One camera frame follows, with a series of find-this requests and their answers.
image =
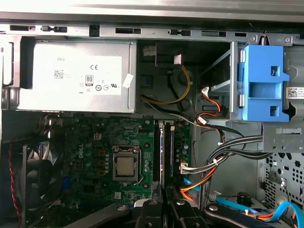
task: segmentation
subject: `blue plastic latch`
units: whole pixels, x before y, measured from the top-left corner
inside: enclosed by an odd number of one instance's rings
[[[244,121],[288,122],[283,113],[283,84],[289,75],[283,73],[284,50],[280,46],[249,45],[245,62],[239,64],[239,81],[243,82]]]

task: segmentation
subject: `black ram slot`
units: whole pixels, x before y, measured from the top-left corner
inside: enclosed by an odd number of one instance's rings
[[[169,123],[165,125],[165,148],[164,148],[164,187],[171,185],[171,126]]]
[[[154,148],[153,148],[153,181],[161,180],[161,151],[160,130],[158,122],[154,125]]]

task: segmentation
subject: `barcode label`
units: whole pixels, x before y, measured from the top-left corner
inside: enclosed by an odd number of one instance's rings
[[[287,87],[287,99],[304,99],[304,87]]]
[[[54,71],[54,78],[63,78],[64,77],[64,71],[63,70],[55,70]]]

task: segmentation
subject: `white sticker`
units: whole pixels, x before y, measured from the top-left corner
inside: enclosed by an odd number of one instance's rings
[[[204,96],[206,96],[207,98],[209,98],[209,97],[208,97],[208,92],[209,92],[209,87],[205,87],[205,88],[203,88],[203,89],[201,90],[201,93],[202,93]]]
[[[41,89],[87,95],[121,95],[121,57],[64,56],[52,59],[48,67],[44,65],[45,75],[39,79],[48,87]]]
[[[287,87],[287,99],[304,99],[304,87]]]
[[[133,75],[127,74],[127,76],[125,77],[125,80],[123,82],[123,87],[125,87],[127,89],[130,88],[133,77],[134,77]]]
[[[118,191],[116,191],[115,193],[114,193],[114,199],[115,200],[121,200],[122,199],[122,193],[121,192],[118,192]]]

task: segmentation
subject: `motherboard chip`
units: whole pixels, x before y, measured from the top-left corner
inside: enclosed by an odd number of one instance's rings
[[[133,157],[118,157],[116,163],[117,176],[134,176],[134,158]]]

